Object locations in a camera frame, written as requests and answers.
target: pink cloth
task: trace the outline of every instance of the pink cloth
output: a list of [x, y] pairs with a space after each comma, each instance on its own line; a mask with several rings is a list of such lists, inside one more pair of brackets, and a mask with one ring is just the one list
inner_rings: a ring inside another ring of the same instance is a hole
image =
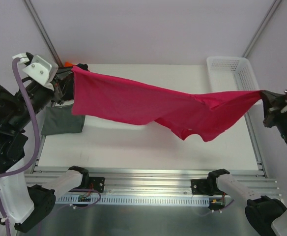
[[211, 141], [234, 125], [259, 99], [259, 91], [187, 94], [74, 66], [72, 114], [143, 125], [155, 121], [185, 140]]

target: purple cable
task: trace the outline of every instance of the purple cable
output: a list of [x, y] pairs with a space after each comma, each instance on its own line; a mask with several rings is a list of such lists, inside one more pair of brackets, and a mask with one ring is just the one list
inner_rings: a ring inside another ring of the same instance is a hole
[[[8, 172], [8, 173], [0, 174], [0, 178], [16, 175], [16, 174], [19, 174], [19, 173], [27, 170], [28, 168], [30, 168], [32, 166], [32, 164], [36, 161], [37, 155], [39, 153], [39, 148], [40, 148], [40, 131], [39, 131], [39, 126], [37, 124], [35, 112], [33, 110], [33, 107], [32, 107], [31, 101], [29, 99], [28, 93], [26, 91], [25, 86], [22, 83], [21, 77], [20, 77], [19, 72], [18, 72], [17, 63], [19, 61], [20, 61], [20, 58], [15, 58], [12, 61], [12, 71], [14, 73], [16, 82], [17, 82], [17, 84], [19, 86], [20, 92], [21, 92], [21, 94], [22, 94], [22, 96], [23, 96], [23, 98], [24, 98], [24, 100], [26, 102], [26, 106], [27, 106], [27, 109], [28, 109], [29, 114], [30, 114], [31, 122], [32, 122], [32, 125], [33, 125], [33, 131], [34, 131], [34, 144], [35, 145], [34, 145], [33, 156], [32, 156], [30, 161], [25, 166], [21, 167], [18, 170], [15, 170], [15, 171], [11, 171], [11, 172]], [[3, 207], [1, 198], [0, 198], [0, 212], [1, 212], [3, 218], [7, 218], [7, 214], [6, 214], [5, 209]], [[7, 236], [11, 236], [10, 227], [9, 227], [9, 219], [5, 220], [5, 227], [6, 227]]]
[[41, 231], [42, 231], [42, 221], [40, 221], [39, 223], [39, 230], [37, 231], [37, 236], [41, 235]]

